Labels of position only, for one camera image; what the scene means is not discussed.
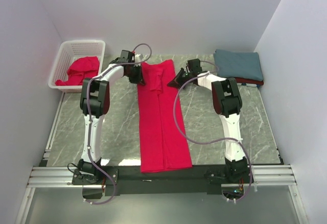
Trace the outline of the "red t-shirt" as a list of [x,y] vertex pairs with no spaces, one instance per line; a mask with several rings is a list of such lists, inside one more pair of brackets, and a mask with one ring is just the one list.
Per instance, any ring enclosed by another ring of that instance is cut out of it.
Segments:
[[238,85],[248,86],[248,87],[260,88],[264,84],[263,81],[257,81],[257,80],[252,80],[252,79],[235,78],[235,80]]
[[168,86],[176,74],[173,60],[142,64],[145,84],[137,86],[141,172],[192,167],[177,89]]
[[79,86],[85,78],[93,78],[99,72],[99,59],[96,56],[82,57],[73,62],[67,70],[66,81],[57,80],[57,86]]

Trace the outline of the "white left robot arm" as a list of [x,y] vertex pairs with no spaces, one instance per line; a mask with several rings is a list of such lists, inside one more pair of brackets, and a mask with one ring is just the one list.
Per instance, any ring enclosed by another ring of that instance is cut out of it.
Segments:
[[77,169],[90,184],[107,178],[101,168],[100,139],[105,115],[110,107],[110,86],[123,77],[133,84],[144,85],[141,64],[144,58],[135,51],[122,50],[121,55],[93,78],[85,78],[80,97],[80,109],[84,115],[85,137],[82,157]]

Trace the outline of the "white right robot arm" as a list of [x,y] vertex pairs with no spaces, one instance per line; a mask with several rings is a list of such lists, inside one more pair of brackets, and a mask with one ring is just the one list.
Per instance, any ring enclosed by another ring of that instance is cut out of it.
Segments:
[[[186,68],[181,68],[177,75],[168,82],[169,87],[177,88],[173,102],[173,119],[179,133],[188,141],[198,144],[225,142],[225,170],[223,179],[235,183],[249,177],[252,182],[252,165],[242,141],[240,132],[240,114],[243,102],[234,78],[217,76],[217,71],[204,71],[201,60],[188,60]],[[176,105],[181,90],[189,83],[206,88],[212,92],[214,111],[223,125],[224,137],[208,142],[198,142],[189,138],[179,126],[176,117]]]

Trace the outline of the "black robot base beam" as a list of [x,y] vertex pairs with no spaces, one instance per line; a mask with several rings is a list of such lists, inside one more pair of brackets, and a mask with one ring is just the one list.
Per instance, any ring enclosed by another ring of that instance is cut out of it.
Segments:
[[221,194],[222,186],[253,183],[249,167],[229,169],[226,165],[194,165],[192,168],[157,173],[141,173],[139,166],[103,166],[113,178],[74,170],[72,185],[83,188],[104,187],[105,195],[198,193]]

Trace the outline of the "folded red t-shirt in stack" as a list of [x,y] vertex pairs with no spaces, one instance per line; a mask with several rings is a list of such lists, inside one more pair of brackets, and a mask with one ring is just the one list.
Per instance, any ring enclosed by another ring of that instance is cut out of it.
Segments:
[[235,80],[238,85],[248,86],[248,87],[260,88],[264,84],[263,81],[257,81],[257,80],[252,80],[252,79],[235,78]]

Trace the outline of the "red t-shirt in basket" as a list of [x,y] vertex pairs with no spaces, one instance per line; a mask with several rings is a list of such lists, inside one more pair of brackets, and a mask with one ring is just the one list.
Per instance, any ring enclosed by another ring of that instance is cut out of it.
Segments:
[[99,72],[99,59],[96,56],[82,57],[73,62],[67,70],[66,81],[57,80],[57,86],[79,86],[85,78],[93,78]]

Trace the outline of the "folded teal t-shirt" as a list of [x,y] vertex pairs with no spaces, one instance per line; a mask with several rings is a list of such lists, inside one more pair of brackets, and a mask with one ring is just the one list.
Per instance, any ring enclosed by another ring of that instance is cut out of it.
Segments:
[[214,54],[219,76],[263,81],[258,53],[237,53],[217,49]]

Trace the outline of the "white plastic laundry basket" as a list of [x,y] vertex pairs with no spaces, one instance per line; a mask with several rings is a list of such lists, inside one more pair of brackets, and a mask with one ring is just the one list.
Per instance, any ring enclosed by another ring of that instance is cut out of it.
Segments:
[[79,86],[57,86],[57,80],[68,79],[67,70],[79,58],[96,56],[100,67],[97,75],[101,73],[105,53],[105,42],[102,40],[73,40],[61,44],[57,57],[49,77],[48,86],[67,93],[80,93],[82,85]]

